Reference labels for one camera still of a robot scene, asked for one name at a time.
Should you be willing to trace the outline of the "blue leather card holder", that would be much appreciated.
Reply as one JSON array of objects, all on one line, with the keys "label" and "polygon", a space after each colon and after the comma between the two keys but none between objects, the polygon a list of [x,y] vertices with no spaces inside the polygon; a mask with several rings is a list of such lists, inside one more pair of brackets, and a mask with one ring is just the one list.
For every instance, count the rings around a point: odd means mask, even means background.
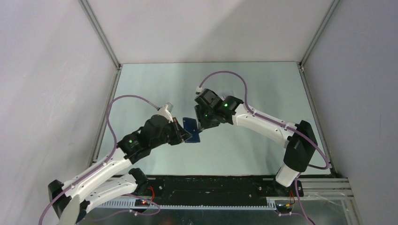
[{"label": "blue leather card holder", "polygon": [[197,120],[194,118],[183,117],[183,127],[184,129],[191,134],[191,137],[188,138],[186,143],[200,143],[200,129],[198,127]]}]

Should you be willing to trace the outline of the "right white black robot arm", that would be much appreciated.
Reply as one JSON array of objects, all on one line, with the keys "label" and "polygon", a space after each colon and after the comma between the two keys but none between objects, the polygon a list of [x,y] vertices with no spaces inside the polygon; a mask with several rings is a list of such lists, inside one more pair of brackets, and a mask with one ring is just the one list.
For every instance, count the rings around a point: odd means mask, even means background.
[{"label": "right white black robot arm", "polygon": [[307,121],[299,124],[284,122],[266,113],[258,112],[234,96],[221,98],[210,89],[198,87],[195,112],[200,131],[231,124],[255,131],[285,149],[283,163],[276,174],[273,190],[279,196],[287,195],[292,183],[309,167],[318,146],[312,126]]}]

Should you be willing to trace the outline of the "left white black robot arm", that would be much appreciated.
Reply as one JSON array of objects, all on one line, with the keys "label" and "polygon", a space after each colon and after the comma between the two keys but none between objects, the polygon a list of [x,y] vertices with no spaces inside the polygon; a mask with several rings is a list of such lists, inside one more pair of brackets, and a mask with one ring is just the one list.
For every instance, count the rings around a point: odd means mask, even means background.
[{"label": "left white black robot arm", "polygon": [[176,118],[154,115],[80,175],[65,182],[52,181],[48,185],[50,204],[58,218],[72,211],[68,224],[74,225],[104,202],[122,195],[143,195],[148,191],[149,180],[141,169],[132,168],[114,181],[109,178],[149,156],[152,149],[163,144],[178,145],[191,137]]}]

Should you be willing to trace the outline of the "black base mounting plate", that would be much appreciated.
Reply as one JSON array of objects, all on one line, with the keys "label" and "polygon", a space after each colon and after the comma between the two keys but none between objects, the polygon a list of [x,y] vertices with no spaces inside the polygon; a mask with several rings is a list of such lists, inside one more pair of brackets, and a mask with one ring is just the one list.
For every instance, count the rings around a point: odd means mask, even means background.
[{"label": "black base mounting plate", "polygon": [[272,197],[303,197],[301,182],[284,187],[274,176],[150,175],[136,191],[161,205],[262,206]]}]

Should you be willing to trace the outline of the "left controller board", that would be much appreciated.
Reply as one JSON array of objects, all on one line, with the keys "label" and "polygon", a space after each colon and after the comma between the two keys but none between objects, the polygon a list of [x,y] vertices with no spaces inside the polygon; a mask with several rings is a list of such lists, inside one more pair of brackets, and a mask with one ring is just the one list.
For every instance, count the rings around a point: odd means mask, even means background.
[{"label": "left controller board", "polygon": [[134,203],[135,207],[149,207],[151,203],[147,200],[136,199]]}]

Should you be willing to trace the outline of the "controller board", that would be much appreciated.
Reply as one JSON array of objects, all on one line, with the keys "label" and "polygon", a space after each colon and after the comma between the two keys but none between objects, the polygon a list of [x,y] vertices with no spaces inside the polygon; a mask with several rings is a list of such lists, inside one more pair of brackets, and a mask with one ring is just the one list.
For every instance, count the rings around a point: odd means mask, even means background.
[{"label": "controller board", "polygon": [[277,204],[276,213],[280,216],[291,215],[293,207],[291,204]]},{"label": "controller board", "polygon": [[136,199],[134,203],[135,207],[149,207],[151,203],[147,200]]}]

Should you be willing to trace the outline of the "right controller board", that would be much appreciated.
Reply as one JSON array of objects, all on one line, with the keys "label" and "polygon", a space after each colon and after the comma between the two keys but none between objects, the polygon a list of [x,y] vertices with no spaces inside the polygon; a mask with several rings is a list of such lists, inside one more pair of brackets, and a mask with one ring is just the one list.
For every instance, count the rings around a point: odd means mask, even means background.
[{"label": "right controller board", "polygon": [[291,204],[277,204],[276,213],[280,216],[291,215],[293,207]]}]

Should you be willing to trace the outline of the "left aluminium frame post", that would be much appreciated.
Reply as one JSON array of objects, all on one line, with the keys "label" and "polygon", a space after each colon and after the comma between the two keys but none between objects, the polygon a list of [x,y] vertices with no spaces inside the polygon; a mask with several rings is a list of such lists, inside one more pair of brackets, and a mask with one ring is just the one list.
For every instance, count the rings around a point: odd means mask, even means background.
[{"label": "left aluminium frame post", "polygon": [[102,46],[105,49],[105,52],[107,53],[108,57],[112,61],[114,67],[119,70],[121,67],[121,63],[119,62],[90,2],[88,0],[78,0],[83,12],[85,13],[89,23],[94,29],[94,32],[96,33],[99,41],[101,42]]}]

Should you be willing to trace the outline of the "aluminium frame post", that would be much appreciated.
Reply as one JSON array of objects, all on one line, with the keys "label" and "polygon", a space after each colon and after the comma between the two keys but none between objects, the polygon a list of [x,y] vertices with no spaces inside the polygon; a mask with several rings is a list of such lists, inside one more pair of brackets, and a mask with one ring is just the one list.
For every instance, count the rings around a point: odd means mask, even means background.
[{"label": "aluminium frame post", "polygon": [[99,41],[101,42],[102,46],[105,49],[105,52],[107,53],[108,57],[112,61],[114,67],[119,70],[121,67],[121,63],[119,62],[90,2],[88,0],[78,0],[83,12],[85,13],[89,23],[94,29],[94,32],[96,33]]},{"label": "aluminium frame post", "polygon": [[299,61],[300,68],[304,68],[306,62],[308,61],[313,49],[317,45],[319,39],[321,38],[321,35],[325,31],[330,19],[334,15],[336,9],[338,8],[339,4],[341,3],[341,0],[332,0],[332,3],[328,7],[327,12],[325,13],[324,17],[321,20],[321,23],[319,24],[317,30],[315,31],[315,34],[313,35],[308,47],[306,48],[301,60]]}]

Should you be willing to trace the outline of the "right aluminium frame post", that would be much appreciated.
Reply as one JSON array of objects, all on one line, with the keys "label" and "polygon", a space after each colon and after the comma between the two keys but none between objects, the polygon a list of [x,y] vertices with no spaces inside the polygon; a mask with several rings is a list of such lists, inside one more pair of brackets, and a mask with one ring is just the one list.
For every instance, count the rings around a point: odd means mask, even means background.
[{"label": "right aluminium frame post", "polygon": [[328,7],[327,12],[325,13],[324,17],[321,20],[321,23],[319,24],[317,30],[315,31],[315,34],[313,35],[308,47],[306,48],[301,60],[299,61],[300,68],[304,68],[306,62],[308,61],[313,49],[317,45],[319,39],[321,38],[321,35],[325,31],[330,19],[334,15],[336,9],[338,8],[339,4],[341,3],[341,0],[332,0],[332,3]]}]

